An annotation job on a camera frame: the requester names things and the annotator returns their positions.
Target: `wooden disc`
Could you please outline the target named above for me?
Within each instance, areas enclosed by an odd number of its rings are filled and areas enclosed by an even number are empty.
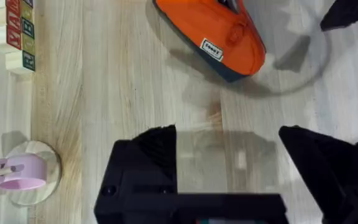
[[[34,190],[7,191],[7,196],[16,205],[35,205],[44,201],[55,191],[62,176],[62,166],[56,152],[45,143],[39,141],[27,141],[16,146],[7,157],[23,153],[34,153],[47,162],[47,183]]]

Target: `white tag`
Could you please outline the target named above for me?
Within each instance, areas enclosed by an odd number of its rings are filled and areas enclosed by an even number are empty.
[[[208,41],[206,38],[204,38],[202,41],[200,48],[212,56],[212,58],[215,58],[217,61],[222,61],[223,50],[212,44],[212,42]]]

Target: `wooden table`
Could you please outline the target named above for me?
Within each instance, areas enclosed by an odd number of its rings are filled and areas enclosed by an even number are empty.
[[[150,0],[37,1],[37,73],[0,68],[0,157],[40,140],[60,154],[63,177],[30,208],[0,192],[0,223],[95,223],[113,143],[172,123],[180,191],[279,192],[292,223],[319,223],[278,129],[298,124],[358,141],[358,23],[321,33],[332,2],[246,0],[267,61],[226,84]]]

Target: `pink mug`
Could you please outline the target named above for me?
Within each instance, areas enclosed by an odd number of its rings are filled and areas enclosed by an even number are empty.
[[[35,154],[26,153],[0,159],[0,169],[2,167],[11,167],[12,172],[0,175],[0,189],[31,190],[46,184],[46,162]]]

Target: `black object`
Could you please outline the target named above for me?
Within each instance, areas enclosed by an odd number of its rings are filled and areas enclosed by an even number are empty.
[[[323,223],[358,224],[358,143],[298,126],[282,127],[279,134],[324,214]]]
[[[178,194],[175,126],[114,144],[94,213],[99,224],[288,223],[278,194]]]
[[[344,28],[358,21],[358,0],[336,0],[324,16],[323,31]]]

